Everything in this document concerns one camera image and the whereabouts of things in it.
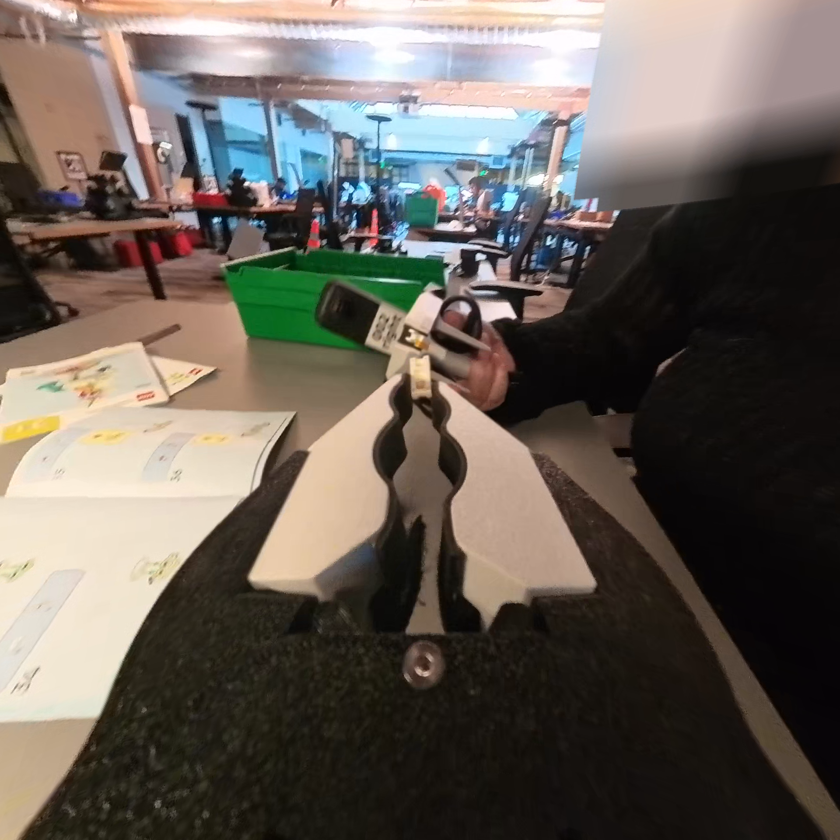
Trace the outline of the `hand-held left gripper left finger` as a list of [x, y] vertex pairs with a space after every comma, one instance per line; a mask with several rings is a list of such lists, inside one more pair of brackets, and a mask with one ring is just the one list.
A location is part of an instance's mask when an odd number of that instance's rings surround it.
[[387, 381], [306, 451], [248, 582], [320, 602], [368, 600], [404, 536], [394, 477], [413, 414], [408, 381]]

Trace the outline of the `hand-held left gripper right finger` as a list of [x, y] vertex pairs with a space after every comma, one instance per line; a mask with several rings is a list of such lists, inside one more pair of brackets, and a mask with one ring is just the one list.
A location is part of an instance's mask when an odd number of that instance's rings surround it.
[[509, 605], [587, 596], [595, 577], [530, 449], [451, 386], [430, 401], [444, 502], [437, 596], [446, 632], [485, 632]]

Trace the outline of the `person's right forearm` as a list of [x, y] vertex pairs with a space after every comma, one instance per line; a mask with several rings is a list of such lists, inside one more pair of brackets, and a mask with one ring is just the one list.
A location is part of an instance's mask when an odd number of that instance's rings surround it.
[[685, 321], [672, 314], [636, 319], [586, 309], [492, 326], [514, 364], [502, 403], [487, 410], [503, 426], [575, 402], [635, 408], [659, 366], [684, 349], [689, 334]]

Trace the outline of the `colourful printed lego leaflet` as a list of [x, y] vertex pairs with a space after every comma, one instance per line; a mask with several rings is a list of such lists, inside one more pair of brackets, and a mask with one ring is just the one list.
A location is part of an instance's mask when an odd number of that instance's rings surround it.
[[6, 372], [1, 443], [60, 430], [111, 407], [166, 404], [170, 394], [140, 342]]

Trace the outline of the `person's right hand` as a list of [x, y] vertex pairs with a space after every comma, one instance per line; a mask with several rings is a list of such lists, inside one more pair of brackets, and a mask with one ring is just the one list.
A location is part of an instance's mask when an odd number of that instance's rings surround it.
[[466, 378], [452, 385], [460, 396], [483, 413], [499, 408], [508, 396], [517, 366], [506, 337], [510, 329], [518, 325], [518, 321], [507, 318], [484, 323], [481, 341], [486, 348], [473, 357]]

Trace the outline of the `green plastic bin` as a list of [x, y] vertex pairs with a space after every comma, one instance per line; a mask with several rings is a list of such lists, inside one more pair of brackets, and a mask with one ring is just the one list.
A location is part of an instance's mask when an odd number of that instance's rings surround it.
[[358, 346], [321, 328], [315, 311], [330, 280], [370, 292], [407, 311], [430, 284], [444, 287], [441, 259], [294, 248], [230, 260], [222, 273], [251, 339], [306, 343], [342, 350]]

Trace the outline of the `grey board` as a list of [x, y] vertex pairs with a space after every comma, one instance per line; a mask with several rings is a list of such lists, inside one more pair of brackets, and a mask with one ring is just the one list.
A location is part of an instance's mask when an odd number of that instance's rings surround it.
[[227, 247], [226, 258], [234, 262], [250, 259], [264, 252], [265, 229], [252, 219], [240, 218]]

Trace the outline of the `dark long table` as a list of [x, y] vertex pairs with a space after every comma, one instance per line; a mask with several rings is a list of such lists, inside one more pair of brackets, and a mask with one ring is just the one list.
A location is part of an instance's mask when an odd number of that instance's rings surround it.
[[196, 215], [209, 246], [222, 254], [231, 245], [235, 227], [240, 221], [263, 225], [268, 239], [287, 237], [302, 247], [308, 240], [311, 221], [322, 207], [320, 203], [315, 203], [307, 213], [299, 213], [294, 202], [268, 206], [199, 203], [191, 205], [190, 210]]

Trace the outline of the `black office chair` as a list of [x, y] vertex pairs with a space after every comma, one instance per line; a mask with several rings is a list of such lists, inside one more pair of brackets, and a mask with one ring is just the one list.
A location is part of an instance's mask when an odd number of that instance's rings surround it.
[[1, 343], [63, 323], [60, 311], [39, 283], [1, 216]]
[[522, 278], [526, 258], [530, 257], [537, 233], [549, 212], [552, 198], [541, 197], [535, 201], [528, 212], [528, 218], [514, 248], [499, 244], [488, 238], [473, 238], [460, 250], [460, 259], [456, 271], [466, 279], [478, 277], [478, 255], [484, 255], [485, 261], [496, 270], [497, 262], [509, 259], [510, 282], [519, 282]]
[[476, 280], [465, 291], [478, 302], [484, 322], [524, 319], [526, 300], [544, 293], [541, 286], [508, 280]]

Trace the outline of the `white paper sheet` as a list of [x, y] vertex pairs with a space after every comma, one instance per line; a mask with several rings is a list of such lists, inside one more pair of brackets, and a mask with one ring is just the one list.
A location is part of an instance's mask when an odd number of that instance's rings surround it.
[[152, 355], [150, 360], [169, 396], [173, 396], [202, 379], [214, 374], [217, 368]]

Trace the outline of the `open instruction booklet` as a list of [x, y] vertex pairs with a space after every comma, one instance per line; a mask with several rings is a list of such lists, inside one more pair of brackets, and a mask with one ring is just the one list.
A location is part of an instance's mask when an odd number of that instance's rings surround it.
[[113, 408], [28, 448], [1, 505], [2, 724], [102, 713], [152, 606], [295, 415]]

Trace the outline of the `person in black sweater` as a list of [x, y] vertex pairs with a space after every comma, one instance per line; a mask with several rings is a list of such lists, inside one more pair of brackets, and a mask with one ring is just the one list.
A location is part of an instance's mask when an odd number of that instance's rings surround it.
[[838, 802], [838, 185], [693, 203], [570, 299], [637, 485]]

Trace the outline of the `wooden desk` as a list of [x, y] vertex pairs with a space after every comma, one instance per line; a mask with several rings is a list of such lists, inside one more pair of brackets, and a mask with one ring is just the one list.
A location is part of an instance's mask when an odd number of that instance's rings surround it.
[[612, 230], [614, 222], [613, 213], [589, 213], [543, 223], [543, 229], [553, 236], [555, 245], [546, 274], [556, 273], [564, 261], [569, 261], [568, 273], [561, 285], [569, 290], [575, 289], [581, 278], [586, 257], [596, 252], [600, 243]]

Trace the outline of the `wooden table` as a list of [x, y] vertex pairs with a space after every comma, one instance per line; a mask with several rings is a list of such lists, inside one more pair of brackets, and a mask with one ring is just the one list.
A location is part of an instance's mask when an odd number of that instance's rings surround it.
[[65, 239], [132, 235], [139, 250], [141, 265], [153, 298], [157, 301], [166, 301], [165, 286], [151, 250], [151, 235], [180, 230], [182, 227], [181, 222], [170, 217], [139, 217], [123, 220], [77, 219], [55, 224], [25, 222], [13, 229], [12, 238], [17, 245], [34, 245], [55, 243]]

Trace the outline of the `wooden pillar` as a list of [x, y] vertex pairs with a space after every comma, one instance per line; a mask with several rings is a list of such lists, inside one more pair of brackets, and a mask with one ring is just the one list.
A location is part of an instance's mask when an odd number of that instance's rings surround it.
[[150, 199], [162, 201], [165, 190], [159, 173], [159, 163], [153, 148], [148, 114], [141, 104], [139, 90], [131, 67], [130, 53], [121, 32], [110, 28], [99, 30], [100, 42], [117, 90], [123, 115], [129, 127], [138, 157], [146, 191]]

